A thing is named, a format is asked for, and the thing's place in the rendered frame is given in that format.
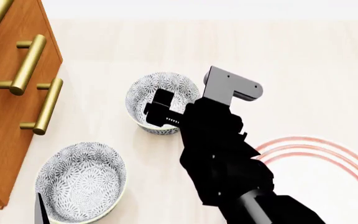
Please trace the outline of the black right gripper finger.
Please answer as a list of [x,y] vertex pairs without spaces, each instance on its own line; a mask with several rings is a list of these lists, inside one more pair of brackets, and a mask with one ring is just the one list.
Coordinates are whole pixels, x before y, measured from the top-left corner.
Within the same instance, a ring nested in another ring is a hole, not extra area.
[[173,100],[174,93],[164,90],[164,89],[157,89],[155,92],[154,98],[152,103],[160,104],[167,108],[171,107],[171,102]]
[[144,114],[147,123],[160,128],[165,124],[179,128],[183,116],[181,113],[171,111],[167,106],[158,103],[147,103]]

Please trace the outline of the patterned black white bowl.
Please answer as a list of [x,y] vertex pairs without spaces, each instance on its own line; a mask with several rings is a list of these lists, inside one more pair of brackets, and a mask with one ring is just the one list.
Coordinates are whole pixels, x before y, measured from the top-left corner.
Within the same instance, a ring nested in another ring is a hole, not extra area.
[[126,165],[117,151],[99,142],[80,142],[49,158],[35,191],[51,224],[90,224],[114,209],[126,184]]
[[152,102],[158,89],[174,93],[170,110],[177,113],[183,113],[188,103],[195,102],[200,98],[200,91],[188,77],[174,72],[148,74],[134,82],[127,91],[126,109],[140,128],[151,134],[175,134],[179,132],[179,128],[169,124],[160,128],[146,122],[145,106]]

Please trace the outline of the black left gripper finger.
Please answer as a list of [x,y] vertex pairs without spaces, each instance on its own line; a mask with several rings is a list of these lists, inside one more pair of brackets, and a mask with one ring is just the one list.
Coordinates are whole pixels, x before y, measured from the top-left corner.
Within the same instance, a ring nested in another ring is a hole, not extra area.
[[34,224],[50,224],[40,193],[36,193],[35,195]]

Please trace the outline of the wooden drawer cabinet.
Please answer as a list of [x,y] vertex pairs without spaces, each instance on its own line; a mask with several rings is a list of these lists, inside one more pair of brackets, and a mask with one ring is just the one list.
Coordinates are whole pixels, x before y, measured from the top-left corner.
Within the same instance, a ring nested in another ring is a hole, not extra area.
[[63,62],[42,0],[14,0],[0,23],[0,81],[13,81],[28,49],[16,48],[20,40],[46,37],[46,45],[23,95],[0,89],[0,209],[9,201],[22,162],[29,148],[32,130],[20,123],[34,123],[47,90],[38,83],[51,83]]

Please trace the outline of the white plate with red rings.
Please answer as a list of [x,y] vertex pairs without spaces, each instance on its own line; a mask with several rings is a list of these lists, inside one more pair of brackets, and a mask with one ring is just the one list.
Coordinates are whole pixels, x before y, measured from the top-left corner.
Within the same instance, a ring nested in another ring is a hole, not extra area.
[[291,195],[326,224],[358,224],[358,153],[306,136],[274,139],[256,148],[274,173],[275,192]]

